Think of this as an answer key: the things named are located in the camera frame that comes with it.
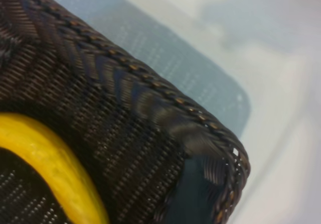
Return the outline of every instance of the wicker basket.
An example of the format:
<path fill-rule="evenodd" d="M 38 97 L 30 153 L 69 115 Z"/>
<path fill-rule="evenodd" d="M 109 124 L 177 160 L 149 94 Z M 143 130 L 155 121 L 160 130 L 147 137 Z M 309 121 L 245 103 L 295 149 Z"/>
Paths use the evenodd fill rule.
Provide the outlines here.
<path fill-rule="evenodd" d="M 161 223 L 198 159 L 213 223 L 250 173 L 236 136 L 53 0 L 0 0 L 0 111 L 41 121 L 90 174 L 116 223 Z M 42 178 L 0 150 L 0 223 L 70 223 Z"/>

